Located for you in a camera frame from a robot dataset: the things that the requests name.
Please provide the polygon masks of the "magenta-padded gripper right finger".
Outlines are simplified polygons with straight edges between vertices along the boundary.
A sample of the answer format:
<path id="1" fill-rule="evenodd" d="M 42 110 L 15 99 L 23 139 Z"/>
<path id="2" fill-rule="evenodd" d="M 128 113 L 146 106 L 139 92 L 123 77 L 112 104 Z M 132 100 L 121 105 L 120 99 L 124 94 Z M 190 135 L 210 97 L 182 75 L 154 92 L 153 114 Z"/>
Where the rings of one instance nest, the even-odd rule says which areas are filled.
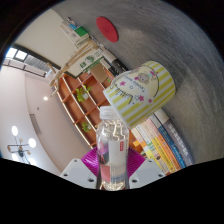
<path id="1" fill-rule="evenodd" d="M 127 178 L 130 189 L 141 188 L 163 178 L 165 174 L 153 159 L 145 159 L 130 148 L 127 158 Z"/>

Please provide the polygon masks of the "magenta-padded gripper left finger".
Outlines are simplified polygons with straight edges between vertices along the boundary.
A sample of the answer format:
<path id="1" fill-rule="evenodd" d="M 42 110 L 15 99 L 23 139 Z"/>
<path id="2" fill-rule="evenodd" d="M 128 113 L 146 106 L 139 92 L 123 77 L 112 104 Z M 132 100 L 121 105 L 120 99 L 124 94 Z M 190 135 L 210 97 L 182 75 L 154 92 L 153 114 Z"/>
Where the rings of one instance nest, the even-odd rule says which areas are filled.
<path id="1" fill-rule="evenodd" d="M 60 177 L 78 186 L 96 189 L 98 187 L 99 164 L 97 149 L 86 153 L 81 159 L 73 158 Z"/>

